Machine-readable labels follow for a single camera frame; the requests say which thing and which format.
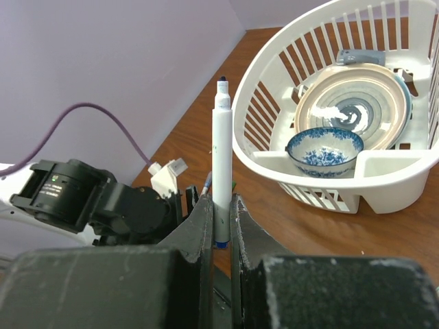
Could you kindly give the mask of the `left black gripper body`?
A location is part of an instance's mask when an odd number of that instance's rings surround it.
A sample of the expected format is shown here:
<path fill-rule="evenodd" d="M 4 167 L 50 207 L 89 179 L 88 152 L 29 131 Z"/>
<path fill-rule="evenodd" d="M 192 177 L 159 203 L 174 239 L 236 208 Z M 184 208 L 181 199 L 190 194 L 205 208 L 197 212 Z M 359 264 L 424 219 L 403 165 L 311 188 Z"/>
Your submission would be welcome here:
<path fill-rule="evenodd" d="M 192 213 L 198 200 L 198 188 L 193 184 L 188 186 L 184 193 L 180 189 L 176 193 L 172 192 L 167 199 L 170 207 L 171 224 L 179 226 L 185 221 Z"/>

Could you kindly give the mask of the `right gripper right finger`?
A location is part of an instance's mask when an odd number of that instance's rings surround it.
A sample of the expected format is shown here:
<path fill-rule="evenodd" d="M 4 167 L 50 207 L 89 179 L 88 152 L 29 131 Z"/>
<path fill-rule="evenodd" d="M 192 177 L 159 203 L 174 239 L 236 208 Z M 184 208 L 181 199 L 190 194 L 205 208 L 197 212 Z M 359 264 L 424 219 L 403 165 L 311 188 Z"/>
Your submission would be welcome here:
<path fill-rule="evenodd" d="M 294 254 L 230 204 L 234 328 L 437 328 L 438 294 L 408 258 Z"/>

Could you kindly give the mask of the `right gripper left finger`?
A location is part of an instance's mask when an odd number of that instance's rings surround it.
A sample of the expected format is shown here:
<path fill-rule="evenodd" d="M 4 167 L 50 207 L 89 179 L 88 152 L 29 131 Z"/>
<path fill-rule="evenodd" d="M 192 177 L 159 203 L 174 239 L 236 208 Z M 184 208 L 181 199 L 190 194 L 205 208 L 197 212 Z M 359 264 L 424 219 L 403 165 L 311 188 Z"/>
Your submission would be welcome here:
<path fill-rule="evenodd" d="M 211 328 L 213 201 L 157 245 L 19 256 L 1 284 L 2 328 Z"/>

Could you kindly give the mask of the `white marker pen blue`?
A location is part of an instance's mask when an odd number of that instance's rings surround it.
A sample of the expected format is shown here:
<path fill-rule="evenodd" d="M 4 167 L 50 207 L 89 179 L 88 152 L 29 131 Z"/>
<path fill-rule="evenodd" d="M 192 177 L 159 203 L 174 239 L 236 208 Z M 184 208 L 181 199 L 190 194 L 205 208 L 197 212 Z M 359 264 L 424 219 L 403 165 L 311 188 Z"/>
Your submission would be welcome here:
<path fill-rule="evenodd" d="M 212 172 L 210 171 L 206 176 L 206 179 L 204 181 L 204 185 L 202 187 L 202 191 L 200 194 L 201 195 L 207 194 L 209 192 L 211 185 L 212 185 Z"/>

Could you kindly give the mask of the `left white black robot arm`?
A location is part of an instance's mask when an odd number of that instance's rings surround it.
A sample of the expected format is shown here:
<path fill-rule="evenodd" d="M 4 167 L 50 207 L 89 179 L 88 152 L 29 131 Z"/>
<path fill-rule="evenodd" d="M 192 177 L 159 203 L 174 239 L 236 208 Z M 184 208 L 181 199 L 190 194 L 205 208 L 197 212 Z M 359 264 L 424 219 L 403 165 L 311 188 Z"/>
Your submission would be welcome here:
<path fill-rule="evenodd" d="M 188 217 L 179 188 L 131 187 L 79 160 L 1 165 L 1 203 L 94 246 L 157 244 Z"/>

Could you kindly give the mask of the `small white pen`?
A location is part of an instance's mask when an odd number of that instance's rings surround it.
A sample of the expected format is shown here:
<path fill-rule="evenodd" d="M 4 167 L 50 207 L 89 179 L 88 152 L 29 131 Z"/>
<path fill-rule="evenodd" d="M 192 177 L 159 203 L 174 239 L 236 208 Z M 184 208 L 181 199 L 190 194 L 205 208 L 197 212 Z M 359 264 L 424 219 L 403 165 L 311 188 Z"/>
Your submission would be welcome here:
<path fill-rule="evenodd" d="M 233 185 L 233 111 L 228 80 L 217 80 L 212 109 L 212 198 L 214 240 L 219 249 L 230 241 L 230 203 Z"/>

